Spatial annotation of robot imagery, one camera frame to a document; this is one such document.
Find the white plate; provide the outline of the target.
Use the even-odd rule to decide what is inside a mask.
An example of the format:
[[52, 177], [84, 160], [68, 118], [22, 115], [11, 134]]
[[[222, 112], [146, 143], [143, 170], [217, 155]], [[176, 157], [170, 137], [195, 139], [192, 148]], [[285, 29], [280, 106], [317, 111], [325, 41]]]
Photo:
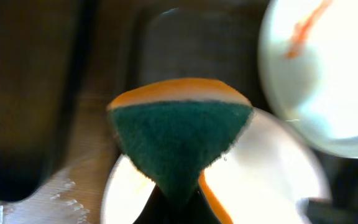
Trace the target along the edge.
[[315, 149], [358, 159], [358, 0], [270, 1], [258, 54], [274, 113]]
[[[331, 200], [312, 151], [281, 121], [258, 109], [236, 145], [205, 170], [200, 184], [221, 223], [308, 223], [309, 200]], [[101, 222], [134, 223], [155, 186], [120, 155], [104, 191]]]

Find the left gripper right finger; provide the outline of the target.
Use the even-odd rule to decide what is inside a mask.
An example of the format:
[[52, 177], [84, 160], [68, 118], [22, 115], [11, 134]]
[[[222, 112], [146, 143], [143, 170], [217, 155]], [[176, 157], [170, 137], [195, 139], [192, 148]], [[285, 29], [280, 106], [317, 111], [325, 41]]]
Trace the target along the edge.
[[182, 224], [221, 224], [200, 189], [195, 190], [181, 215]]

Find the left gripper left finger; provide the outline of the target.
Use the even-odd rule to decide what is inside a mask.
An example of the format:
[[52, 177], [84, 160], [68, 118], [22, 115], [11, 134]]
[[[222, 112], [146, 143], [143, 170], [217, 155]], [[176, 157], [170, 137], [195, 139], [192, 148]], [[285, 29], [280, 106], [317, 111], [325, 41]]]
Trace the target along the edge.
[[177, 213], [156, 185], [134, 224], [179, 224]]

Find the white plate top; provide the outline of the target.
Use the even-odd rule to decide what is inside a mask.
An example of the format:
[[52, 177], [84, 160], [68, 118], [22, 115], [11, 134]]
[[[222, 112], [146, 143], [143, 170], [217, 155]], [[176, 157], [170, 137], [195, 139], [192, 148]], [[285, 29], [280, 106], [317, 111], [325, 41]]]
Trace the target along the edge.
[[258, 54], [274, 113], [315, 149], [358, 159], [358, 0], [270, 1]]

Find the green and orange sponge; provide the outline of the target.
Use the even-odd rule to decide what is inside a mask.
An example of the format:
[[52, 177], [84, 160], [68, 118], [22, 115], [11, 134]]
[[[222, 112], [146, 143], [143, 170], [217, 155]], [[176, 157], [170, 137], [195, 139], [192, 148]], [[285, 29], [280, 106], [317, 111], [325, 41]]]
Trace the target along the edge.
[[180, 78], [124, 92], [107, 111], [123, 155], [160, 188], [182, 223], [204, 170], [235, 144], [254, 109], [220, 80]]

